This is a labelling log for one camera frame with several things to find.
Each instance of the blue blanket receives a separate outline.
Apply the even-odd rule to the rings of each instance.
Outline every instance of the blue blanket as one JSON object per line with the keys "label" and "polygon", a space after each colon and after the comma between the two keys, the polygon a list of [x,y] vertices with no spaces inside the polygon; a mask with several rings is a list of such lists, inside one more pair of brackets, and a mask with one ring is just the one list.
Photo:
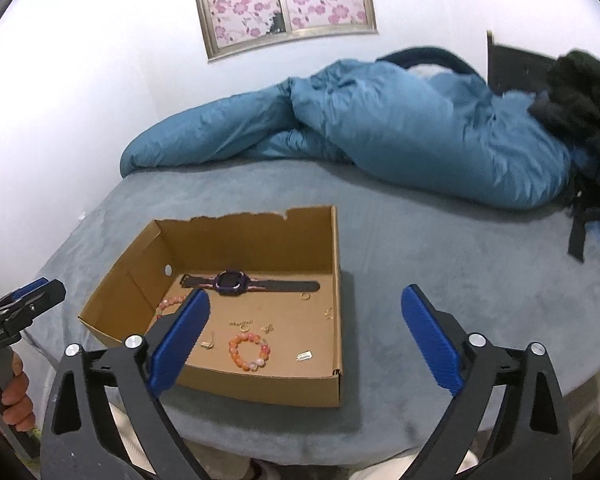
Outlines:
{"label": "blue blanket", "polygon": [[340,60],[308,78],[186,110],[133,140],[120,161],[139,168],[235,155],[357,165],[381,180],[528,209],[568,180],[568,149],[526,111],[533,97],[495,96],[476,75],[429,80],[388,62]]}

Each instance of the watch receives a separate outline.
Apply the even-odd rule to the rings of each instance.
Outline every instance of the watch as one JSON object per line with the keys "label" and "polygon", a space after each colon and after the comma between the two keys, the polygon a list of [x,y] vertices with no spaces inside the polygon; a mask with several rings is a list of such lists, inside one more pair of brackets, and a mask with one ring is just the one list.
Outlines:
{"label": "watch", "polygon": [[254,280],[241,270],[225,270],[214,278],[189,276],[180,280],[183,288],[212,288],[224,296],[239,296],[245,292],[316,292],[318,282],[287,282],[283,280]]}

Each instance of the silver screw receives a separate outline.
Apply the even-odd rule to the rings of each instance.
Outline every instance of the silver screw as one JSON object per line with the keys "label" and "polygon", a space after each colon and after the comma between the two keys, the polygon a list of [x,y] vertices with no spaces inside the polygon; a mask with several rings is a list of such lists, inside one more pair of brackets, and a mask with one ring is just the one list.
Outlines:
{"label": "silver screw", "polygon": [[127,348],[138,348],[142,344],[141,335],[130,335],[125,340],[125,346]]}
{"label": "silver screw", "polygon": [[487,340],[482,334],[471,334],[469,336],[469,343],[471,343],[473,346],[485,346],[487,344]]}
{"label": "silver screw", "polygon": [[68,357],[73,357],[74,355],[76,355],[79,352],[80,352],[80,345],[77,345],[76,343],[69,345],[66,348],[66,350],[64,350],[64,354],[67,355]]}
{"label": "silver screw", "polygon": [[546,348],[540,343],[531,343],[531,351],[536,355],[544,355],[546,353]]}

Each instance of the beaded bracelet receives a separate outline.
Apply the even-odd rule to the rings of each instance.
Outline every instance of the beaded bracelet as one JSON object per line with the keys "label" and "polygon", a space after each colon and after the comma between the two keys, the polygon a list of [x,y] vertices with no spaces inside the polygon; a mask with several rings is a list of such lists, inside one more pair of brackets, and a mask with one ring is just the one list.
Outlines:
{"label": "beaded bracelet", "polygon": [[184,300],[186,299],[187,298],[185,298],[184,296],[176,296],[175,298],[171,298],[170,300],[162,300],[158,305],[158,308],[155,309],[156,319],[160,319],[162,317],[162,313],[165,311],[165,309],[167,309],[167,307],[184,303]]}
{"label": "beaded bracelet", "polygon": [[[244,341],[250,341],[252,343],[256,343],[256,345],[260,345],[260,356],[255,361],[248,363],[240,357],[240,354],[238,353],[238,345]],[[269,360],[270,352],[271,348],[269,348],[269,344],[259,335],[253,333],[238,334],[236,337],[231,339],[231,341],[229,341],[229,354],[231,355],[231,359],[238,368],[242,368],[245,372],[255,372],[258,370],[258,368],[263,368],[265,362]]]}

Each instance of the bed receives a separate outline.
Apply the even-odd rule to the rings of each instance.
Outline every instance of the bed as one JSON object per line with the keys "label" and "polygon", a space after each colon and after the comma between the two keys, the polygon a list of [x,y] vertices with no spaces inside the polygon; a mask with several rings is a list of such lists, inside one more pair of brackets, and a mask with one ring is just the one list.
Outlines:
{"label": "bed", "polygon": [[231,160],[126,177],[48,261],[41,274],[62,280],[68,295],[27,331],[46,357],[27,369],[38,415],[48,363],[70,343],[99,348],[77,314],[149,220],[317,203],[338,208],[342,407],[250,404],[177,386],[162,402],[183,437],[281,464],[373,463],[423,444],[450,396],[401,321],[410,283],[496,344],[544,343],[564,393],[600,369],[600,248],[587,245],[584,265],[568,257],[571,222],[558,206],[505,212],[382,184],[348,165]]}

